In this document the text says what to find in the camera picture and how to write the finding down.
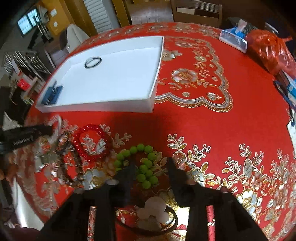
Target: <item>green bead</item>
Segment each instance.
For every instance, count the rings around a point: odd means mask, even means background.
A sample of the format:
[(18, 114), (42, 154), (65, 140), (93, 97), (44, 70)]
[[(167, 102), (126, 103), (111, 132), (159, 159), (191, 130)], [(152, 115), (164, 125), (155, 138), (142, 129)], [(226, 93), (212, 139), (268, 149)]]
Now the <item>green bead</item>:
[(129, 165), (129, 161), (128, 160), (124, 160), (122, 163), (125, 167), (127, 167)]
[(148, 170), (148, 167), (145, 165), (140, 165), (139, 169), (141, 173), (145, 174)]
[(113, 165), (114, 165), (115, 167), (121, 167), (121, 161), (116, 160), (116, 161), (114, 161)]
[(124, 157), (129, 157), (131, 155), (131, 152), (129, 150), (125, 150), (125, 151), (122, 152), (122, 155)]
[(119, 160), (119, 161), (123, 161), (124, 156), (121, 153), (119, 153), (119, 154), (116, 155), (116, 159)]
[(149, 182), (151, 182), (152, 185), (158, 184), (158, 178), (156, 176), (152, 176), (149, 178)]
[(147, 166), (148, 168), (152, 167), (152, 161), (146, 159), (143, 161), (144, 165)]
[(151, 187), (151, 183), (149, 182), (149, 181), (143, 181), (142, 182), (142, 187), (144, 188), (144, 189), (149, 189), (150, 187)]
[(145, 153), (150, 153), (150, 152), (152, 152), (153, 151), (153, 147), (152, 146), (145, 146), (145, 148), (144, 148), (144, 152)]
[(138, 152), (137, 147), (132, 146), (132, 147), (130, 148), (130, 152), (131, 152), (132, 154), (137, 153), (137, 152)]
[(148, 171), (145, 173), (145, 176), (146, 176), (147, 178), (151, 177), (152, 175), (153, 175), (153, 171), (151, 171), (151, 170), (148, 170)]
[(138, 151), (143, 151), (144, 148), (145, 148), (144, 144), (139, 144), (139, 145), (137, 145), (137, 150), (138, 150)]
[(149, 153), (147, 157), (151, 161), (155, 161), (155, 159), (156, 159), (156, 155), (153, 152)]
[(139, 174), (139, 175), (137, 176), (137, 180), (138, 180), (140, 183), (142, 183), (143, 181), (146, 180), (146, 177), (145, 177), (144, 174)]

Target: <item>white tray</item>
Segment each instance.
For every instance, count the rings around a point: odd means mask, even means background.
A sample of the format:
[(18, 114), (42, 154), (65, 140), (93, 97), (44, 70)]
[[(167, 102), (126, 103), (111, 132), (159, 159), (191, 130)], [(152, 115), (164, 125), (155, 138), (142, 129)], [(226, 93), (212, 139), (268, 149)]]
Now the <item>white tray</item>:
[[(152, 112), (162, 52), (163, 36), (123, 39), (80, 52), (51, 76), (36, 108), (41, 112)], [(86, 69), (84, 63), (91, 57), (102, 62)], [(55, 81), (64, 87), (56, 104), (42, 105)]]

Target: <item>red plastic bag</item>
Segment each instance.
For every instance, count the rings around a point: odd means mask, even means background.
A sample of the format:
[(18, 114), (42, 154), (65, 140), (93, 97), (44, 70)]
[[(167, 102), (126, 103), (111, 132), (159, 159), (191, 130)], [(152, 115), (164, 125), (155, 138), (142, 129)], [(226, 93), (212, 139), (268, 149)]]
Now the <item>red plastic bag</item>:
[(256, 29), (247, 35), (246, 40), (248, 49), (259, 56), (272, 75), (284, 70), (293, 79), (296, 78), (296, 62), (285, 44), (291, 38), (281, 39), (267, 30)]

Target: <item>wooden chair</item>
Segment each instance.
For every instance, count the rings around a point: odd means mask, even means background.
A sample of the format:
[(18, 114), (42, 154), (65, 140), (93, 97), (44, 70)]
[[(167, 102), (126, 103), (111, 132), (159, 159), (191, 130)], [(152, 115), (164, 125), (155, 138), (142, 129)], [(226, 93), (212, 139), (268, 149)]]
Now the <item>wooden chair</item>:
[[(173, 16), (175, 22), (182, 23), (199, 23), (209, 25), (212, 27), (219, 27), (222, 23), (222, 5), (216, 5), (207, 2), (201, 2), (197, 0), (170, 0), (173, 10)], [(195, 14), (187, 14), (177, 12), (177, 8), (195, 9)], [(207, 13), (210, 16), (201, 16), (200, 13)]]
[(132, 24), (174, 21), (170, 1), (149, 1), (126, 6)]

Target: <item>red tablecloth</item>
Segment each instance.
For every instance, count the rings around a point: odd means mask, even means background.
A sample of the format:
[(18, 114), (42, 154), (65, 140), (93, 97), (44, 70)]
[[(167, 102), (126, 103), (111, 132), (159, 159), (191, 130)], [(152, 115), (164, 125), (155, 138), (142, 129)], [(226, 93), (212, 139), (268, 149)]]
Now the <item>red tablecloth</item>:
[[(176, 206), (169, 187), (165, 169), (169, 156), (174, 156), (176, 165), (200, 185), (226, 186), (269, 240), (282, 240), (296, 222), (296, 164), (286, 128), (287, 104), (275, 90), (273, 76), (247, 55), (220, 42), (219, 33), (219, 29), (196, 24), (150, 23), (92, 37), (73, 54), (123, 38), (164, 36), (153, 113), (43, 114), (33, 107), (26, 125), (47, 123), (56, 115), (63, 119), (62, 130), (75, 132), (87, 124), (101, 124), (112, 138), (113, 153), (96, 167), (84, 162), (84, 171), (97, 175), (91, 185), (100, 185), (114, 175), (115, 153), (139, 143), (153, 146), (157, 154), (153, 169), (160, 184), (144, 190), (135, 181), (134, 190), (144, 200), (161, 196), (174, 207), (180, 226), (166, 235), (169, 240), (184, 239), (188, 218), (188, 210)], [(86, 149), (95, 151), (99, 140), (89, 134), (82, 141)], [(50, 165), (34, 172), (36, 146), (19, 151), (18, 181), (28, 202), (46, 221), (72, 190), (51, 175)], [(142, 157), (137, 156), (138, 165)], [(74, 174), (71, 157), (65, 162)], [(117, 216), (122, 221), (137, 220), (135, 207), (119, 210)], [(122, 229), (118, 229), (118, 237), (124, 241), (137, 239)]]

